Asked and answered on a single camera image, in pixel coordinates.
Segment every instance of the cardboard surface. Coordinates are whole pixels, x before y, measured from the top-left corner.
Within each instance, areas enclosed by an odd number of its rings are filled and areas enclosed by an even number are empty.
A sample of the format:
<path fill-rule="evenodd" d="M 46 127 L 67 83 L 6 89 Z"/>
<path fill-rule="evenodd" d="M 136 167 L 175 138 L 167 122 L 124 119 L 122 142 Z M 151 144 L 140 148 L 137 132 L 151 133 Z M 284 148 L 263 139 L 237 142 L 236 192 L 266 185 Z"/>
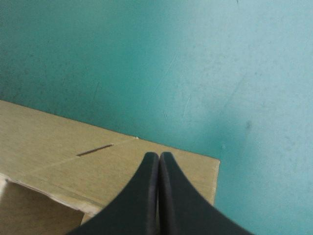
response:
<path fill-rule="evenodd" d="M 3 178 L 0 181 L 1 235 L 62 235 L 81 223 L 81 211 Z"/>
<path fill-rule="evenodd" d="M 0 101 L 0 113 L 2 177 L 86 215 L 110 203 L 148 151 L 172 152 L 195 188 L 214 203 L 217 159 L 5 101 Z"/>

